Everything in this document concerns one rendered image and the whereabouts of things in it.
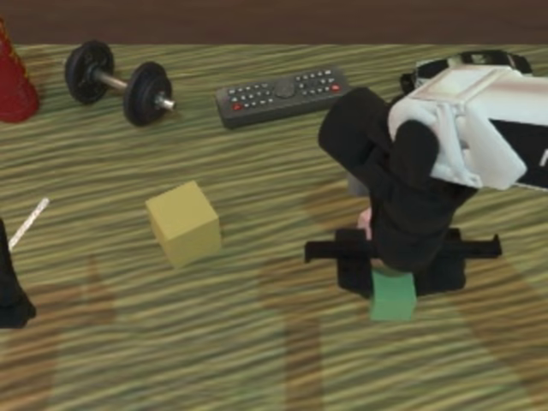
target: dumbbell handle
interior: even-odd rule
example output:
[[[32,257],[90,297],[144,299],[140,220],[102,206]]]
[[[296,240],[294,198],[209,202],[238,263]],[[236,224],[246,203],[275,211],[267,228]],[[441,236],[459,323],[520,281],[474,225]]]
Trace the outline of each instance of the dumbbell handle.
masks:
[[[128,83],[123,80],[117,79],[110,74],[106,74],[103,70],[99,68],[93,70],[93,76],[97,81],[100,81],[107,86],[115,88],[116,90],[123,91],[128,88]],[[173,111],[176,108],[176,102],[164,96],[158,96],[157,104],[164,110]]]

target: toy car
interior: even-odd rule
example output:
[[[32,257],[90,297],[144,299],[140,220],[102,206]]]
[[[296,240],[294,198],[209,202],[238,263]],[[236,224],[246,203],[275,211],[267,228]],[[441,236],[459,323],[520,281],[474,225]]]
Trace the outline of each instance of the toy car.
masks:
[[[417,62],[413,73],[403,74],[400,77],[400,87],[404,94],[409,94],[445,69],[461,64],[510,66],[524,75],[533,75],[529,61],[517,54],[502,50],[464,51],[445,59]]]

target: wooden surface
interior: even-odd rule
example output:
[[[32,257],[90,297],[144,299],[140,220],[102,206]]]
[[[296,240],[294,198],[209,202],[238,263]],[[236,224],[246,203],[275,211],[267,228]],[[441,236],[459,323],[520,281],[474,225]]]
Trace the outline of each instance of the wooden surface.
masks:
[[[4,1],[15,42],[455,44],[546,41],[544,0]]]
[[[305,241],[353,225],[367,203],[316,145],[324,113],[229,132],[213,91],[339,63],[386,98],[415,60],[468,46],[113,46],[120,75],[164,64],[180,114],[129,126],[109,95],[81,107],[63,84],[70,48],[19,49],[39,115],[1,125],[0,215],[39,316],[2,331],[2,411],[515,411],[548,404],[548,197],[485,191],[466,235],[505,257],[472,263],[468,289],[420,300],[408,323],[371,323],[304,265]],[[548,74],[542,47],[512,46]],[[145,201],[195,180],[221,216],[223,251],[184,269],[155,244]]]

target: dumbbell weight plate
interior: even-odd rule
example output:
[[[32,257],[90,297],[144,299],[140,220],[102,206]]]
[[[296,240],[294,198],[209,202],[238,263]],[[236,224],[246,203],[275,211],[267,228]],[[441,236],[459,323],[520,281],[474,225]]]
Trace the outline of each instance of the dumbbell weight plate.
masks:
[[[114,56],[110,47],[96,40],[88,41],[75,49],[65,63],[68,91],[82,104],[96,103],[109,88],[93,78],[94,69],[101,69],[110,75],[114,73]]]
[[[141,64],[132,74],[123,96],[123,111],[129,122],[142,127],[160,119],[166,109],[158,107],[157,98],[172,97],[171,81],[158,63]]]

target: metal dumbbell end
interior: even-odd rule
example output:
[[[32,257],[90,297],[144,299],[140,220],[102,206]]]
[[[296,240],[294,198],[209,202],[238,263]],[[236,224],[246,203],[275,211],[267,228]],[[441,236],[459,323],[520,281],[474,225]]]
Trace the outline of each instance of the metal dumbbell end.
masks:
[[[72,97],[82,104],[99,101],[109,88],[123,91],[125,117],[135,126],[145,126],[176,108],[165,69],[157,63],[141,64],[128,82],[117,79],[110,47],[88,41],[65,62],[65,81]]]

